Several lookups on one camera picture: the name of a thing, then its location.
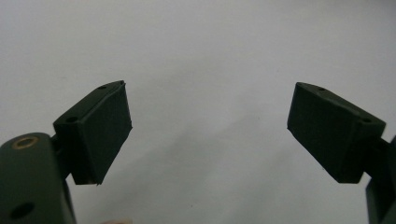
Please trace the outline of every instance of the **white surface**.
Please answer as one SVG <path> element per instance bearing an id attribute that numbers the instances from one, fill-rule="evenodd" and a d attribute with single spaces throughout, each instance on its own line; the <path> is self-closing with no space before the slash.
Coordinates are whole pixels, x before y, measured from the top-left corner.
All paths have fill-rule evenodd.
<path id="1" fill-rule="evenodd" d="M 2 1 L 0 142 L 54 134 L 94 88 L 127 83 L 134 129 L 102 186 L 68 178 L 78 221 L 367 223 L 286 129 L 294 84 L 396 134 L 392 0 Z"/>

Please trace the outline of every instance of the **gray background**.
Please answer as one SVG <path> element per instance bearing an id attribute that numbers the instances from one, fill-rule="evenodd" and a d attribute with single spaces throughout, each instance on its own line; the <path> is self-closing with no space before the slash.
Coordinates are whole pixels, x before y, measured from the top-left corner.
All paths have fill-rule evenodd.
<path id="1" fill-rule="evenodd" d="M 2 1 L 0 142 L 125 80 L 134 129 L 102 186 L 67 181 L 79 223 L 367 223 L 286 129 L 294 84 L 396 134 L 393 0 Z"/>

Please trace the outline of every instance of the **brass screw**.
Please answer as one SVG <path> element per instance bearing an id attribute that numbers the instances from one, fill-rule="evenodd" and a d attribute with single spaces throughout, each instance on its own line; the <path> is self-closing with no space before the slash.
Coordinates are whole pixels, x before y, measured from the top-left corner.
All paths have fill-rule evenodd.
<path id="1" fill-rule="evenodd" d="M 36 144 L 38 142 L 38 137 L 36 136 L 27 136 L 18 139 L 12 144 L 12 148 L 20 150 L 24 149 L 27 147 L 31 147 L 32 145 Z"/>

